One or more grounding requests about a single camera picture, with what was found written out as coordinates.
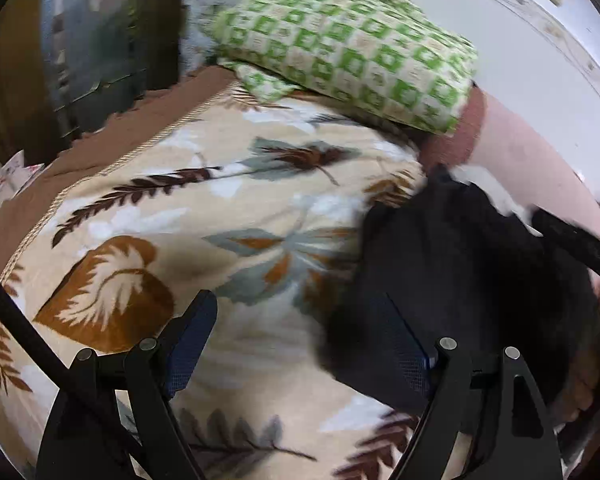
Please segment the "person's hand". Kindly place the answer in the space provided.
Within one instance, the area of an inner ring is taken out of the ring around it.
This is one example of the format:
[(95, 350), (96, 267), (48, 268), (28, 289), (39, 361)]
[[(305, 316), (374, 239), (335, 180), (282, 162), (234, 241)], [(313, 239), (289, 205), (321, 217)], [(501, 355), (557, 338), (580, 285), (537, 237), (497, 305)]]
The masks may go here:
[(593, 404), (594, 390), (600, 381), (600, 359), (596, 349), (581, 349), (570, 366), (565, 389), (562, 390), (560, 417), (563, 422), (574, 422), (581, 412)]

